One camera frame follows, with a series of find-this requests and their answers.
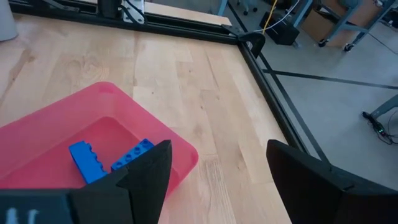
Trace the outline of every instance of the white pole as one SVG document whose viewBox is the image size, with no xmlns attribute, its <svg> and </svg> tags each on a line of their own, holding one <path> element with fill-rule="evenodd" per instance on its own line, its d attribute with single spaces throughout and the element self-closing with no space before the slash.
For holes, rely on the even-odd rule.
<svg viewBox="0 0 398 224">
<path fill-rule="evenodd" d="M 17 27 L 8 0 L 0 0 L 0 41 L 12 39 L 17 34 Z"/>
</svg>

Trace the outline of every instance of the pink plastic bin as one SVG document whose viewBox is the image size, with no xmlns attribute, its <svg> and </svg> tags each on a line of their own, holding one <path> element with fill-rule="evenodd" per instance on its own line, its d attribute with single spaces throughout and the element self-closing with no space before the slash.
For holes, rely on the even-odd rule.
<svg viewBox="0 0 398 224">
<path fill-rule="evenodd" d="M 110 172 L 144 138 L 172 141 L 169 195 L 198 162 L 197 151 L 114 84 L 95 83 L 0 128 L 0 188 L 80 188 L 71 144 L 90 143 Z"/>
</svg>

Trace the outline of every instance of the black device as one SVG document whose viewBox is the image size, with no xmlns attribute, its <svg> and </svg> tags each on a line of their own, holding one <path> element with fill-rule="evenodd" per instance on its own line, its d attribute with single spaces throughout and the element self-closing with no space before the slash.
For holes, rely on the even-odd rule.
<svg viewBox="0 0 398 224">
<path fill-rule="evenodd" d="M 269 12 L 264 14 L 260 22 L 260 27 L 264 27 L 269 17 Z M 275 23 L 283 18 L 278 13 L 273 13 L 267 27 L 273 26 Z M 292 45 L 299 35 L 300 31 L 296 29 L 293 24 L 284 19 L 278 22 L 275 26 L 266 30 L 268 36 L 276 43 L 280 45 Z"/>
<path fill-rule="evenodd" d="M 365 111 L 363 111 L 361 114 L 364 118 L 366 118 L 372 124 L 372 127 L 375 130 L 375 132 L 377 132 L 377 134 L 380 134 L 383 137 L 387 136 L 387 133 L 386 133 L 383 125 L 380 122 L 378 122 L 376 119 L 374 119 L 371 114 L 369 114 Z"/>
<path fill-rule="evenodd" d="M 398 223 L 398 192 L 270 140 L 267 160 L 296 224 Z"/>
<path fill-rule="evenodd" d="M 2 223 L 157 224 L 169 185 L 165 140 L 81 189 L 0 190 Z"/>
</svg>

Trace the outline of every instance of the concrete floor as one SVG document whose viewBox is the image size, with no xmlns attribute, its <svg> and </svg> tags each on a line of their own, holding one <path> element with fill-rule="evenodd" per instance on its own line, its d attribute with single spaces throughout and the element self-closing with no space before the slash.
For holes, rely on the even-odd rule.
<svg viewBox="0 0 398 224">
<path fill-rule="evenodd" d="M 180 0 L 184 6 L 176 1 L 171 5 L 199 8 L 193 4 L 187 7 L 189 1 L 196 2 Z M 231 1 L 233 10 L 227 7 L 224 16 L 240 26 L 238 16 L 247 30 L 258 30 L 259 21 L 270 6 L 264 1 L 257 3 L 259 11 L 244 16 L 243 7 Z M 218 8 L 217 2 L 200 4 L 197 11 Z M 276 45 L 267 38 L 262 53 L 276 70 L 275 77 L 266 73 L 266 78 L 310 154 L 319 158 L 315 149 L 320 148 L 333 165 L 398 190 L 398 145 L 381 142 L 359 115 L 398 94 L 398 33 L 378 24 L 348 53 L 332 47 L 319 48 L 302 30 L 297 41 L 299 48 Z M 257 61 L 267 69 L 261 59 Z M 394 111 L 379 118 L 385 127 Z M 398 113 L 390 127 L 391 133 L 398 134 Z"/>
</svg>

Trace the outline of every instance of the wooden table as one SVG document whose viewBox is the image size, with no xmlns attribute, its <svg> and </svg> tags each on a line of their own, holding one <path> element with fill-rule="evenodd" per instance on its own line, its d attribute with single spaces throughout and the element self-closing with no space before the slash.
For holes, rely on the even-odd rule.
<svg viewBox="0 0 398 224">
<path fill-rule="evenodd" d="M 146 11 L 230 24 L 147 3 Z M 237 46 L 15 15 L 0 43 L 0 126 L 98 81 L 115 83 L 199 152 L 160 223 L 290 223 L 266 159 L 285 141 Z"/>
</svg>

